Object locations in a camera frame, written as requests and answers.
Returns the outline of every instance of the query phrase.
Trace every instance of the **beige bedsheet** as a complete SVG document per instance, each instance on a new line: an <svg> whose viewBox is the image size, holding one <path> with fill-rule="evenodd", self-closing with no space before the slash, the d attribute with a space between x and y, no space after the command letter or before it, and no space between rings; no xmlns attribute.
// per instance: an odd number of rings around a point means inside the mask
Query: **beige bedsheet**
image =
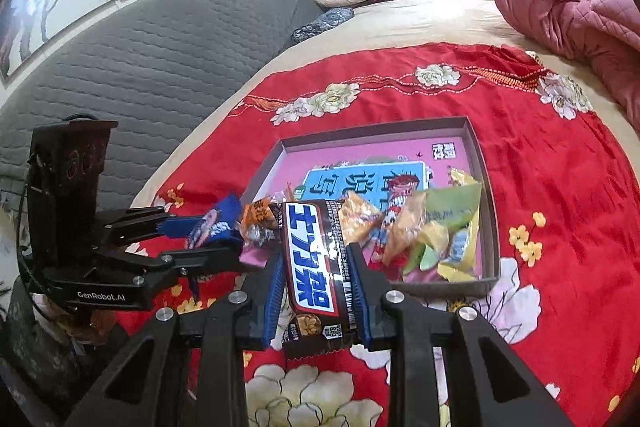
<svg viewBox="0 0 640 427"><path fill-rule="evenodd" d="M332 55L415 46L425 42L509 44L538 52L546 67L580 83L599 117L622 145L636 176L640 173L638 135L591 69L549 54L512 29L498 12L493 0L400 0L357 8L355 12L352 20L288 49L263 67L180 144L146 182L132 206L150 205L165 179L207 139L229 110L271 73L294 70Z"/></svg>

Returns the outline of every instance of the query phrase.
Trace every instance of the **blue patterned pillow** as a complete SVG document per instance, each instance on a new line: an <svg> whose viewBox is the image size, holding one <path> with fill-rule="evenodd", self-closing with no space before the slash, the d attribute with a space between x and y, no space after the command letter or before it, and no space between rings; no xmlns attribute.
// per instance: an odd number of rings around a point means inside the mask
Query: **blue patterned pillow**
<svg viewBox="0 0 640 427"><path fill-rule="evenodd" d="M306 41L311 37L315 37L322 32L339 26L343 22L347 22L354 15L353 9L351 8L332 8L319 16L315 21L294 31L291 39L294 44L300 44L302 41Z"/></svg>

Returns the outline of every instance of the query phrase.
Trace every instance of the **red cloth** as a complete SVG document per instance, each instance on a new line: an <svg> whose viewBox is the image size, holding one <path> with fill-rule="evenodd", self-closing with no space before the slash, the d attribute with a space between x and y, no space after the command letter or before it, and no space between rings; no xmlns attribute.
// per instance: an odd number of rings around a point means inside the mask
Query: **red cloth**
<svg viewBox="0 0 640 427"><path fill-rule="evenodd" d="M450 82L440 87L418 81L416 68L438 69L442 64L460 77L449 75ZM534 89L547 73L514 48L447 43L356 52L276 73L230 112L167 179L159 196L176 200L175 190L184 184L177 195L184 204L173 205L171 211L203 213L230 192L240 195L279 139L364 124L468 116L489 171L503 267L515 266L510 228L525 224L532 230L532 213L546 216L546 225L531 232L531 240L543 244L542 258L532 268L518 258L518 291L503 294L513 298L508 312L515 316L526 295L540 298L540 309L523 319L530 333L511 347L545 385L560 389L558 401L576 425L599 426L608 418L614 397L622 397L629 387L638 356L640 321L634 310L640 301L640 192L620 145L594 112L577 111L567 120L552 103L543 103ZM308 100L331 83L358 84L348 107L339 106L335 114L326 112L321 118L311 115L273 124L277 108L298 97ZM144 246L156 255L177 245L155 239ZM233 275L220 275L202 284L203 300L221 296L232 280ZM177 306L190 296L185 282L182 286L177 298L166 291L156 303ZM495 315L499 316L491 321L498 331L518 338L520 325L503 320L508 319L506 309ZM121 313L119 320L133 331L143 317ZM294 408L295 403L284 405L286 401L259 403L255 390L284 393L284 387L270 383L280 378L273 375L289 375L304 366L296 375L310 372L309 378L316 375L318 384L339 380L336 389L351 392L345 398L350 404L367 403L367 411L375 409L374 403L382 407L376 425L386 425L384 360L364 361L346 350L285 363L282 352L273 349L247 354L245 360L254 412L276 403ZM309 396L302 398L311 401ZM346 410L336 411L334 406L327 405L331 410L323 409L323 414ZM291 409L288 414L292 418L299 412L300 408Z"/></svg>

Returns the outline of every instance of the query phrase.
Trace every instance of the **red floral blanket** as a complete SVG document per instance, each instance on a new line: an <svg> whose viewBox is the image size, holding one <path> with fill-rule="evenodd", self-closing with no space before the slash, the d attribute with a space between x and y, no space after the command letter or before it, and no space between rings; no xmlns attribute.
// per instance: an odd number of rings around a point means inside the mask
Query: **red floral blanket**
<svg viewBox="0 0 640 427"><path fill-rule="evenodd" d="M640 301L640 192L625 154L580 87L523 51L425 44L274 74L172 174L156 203L190 215L230 192L240 195L282 138L461 115L470 118L484 153L502 252L500 281L469 304L574 423L602 425L640 367L640 321L633 318ZM129 250L156 255L177 247L181 242L155 239ZM179 312L207 307L233 288L235 276L203 282L197 303L181 281L156 304ZM119 320L133 332L147 316L121 313ZM278 338L272 345L244 356L252 426L386 425L388 353L354 346L286 362ZM446 425L444 367L437 359Z"/></svg>

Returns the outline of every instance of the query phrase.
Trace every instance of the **gray mattress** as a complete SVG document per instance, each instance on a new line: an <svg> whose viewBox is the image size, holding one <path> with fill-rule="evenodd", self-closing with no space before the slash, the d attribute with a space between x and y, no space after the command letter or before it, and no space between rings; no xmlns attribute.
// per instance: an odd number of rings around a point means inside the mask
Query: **gray mattress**
<svg viewBox="0 0 640 427"><path fill-rule="evenodd" d="M18 206L33 128L89 112L120 123L98 207L129 206L180 142L321 13L312 0L139 0L91 26L0 109L2 201Z"/></svg>

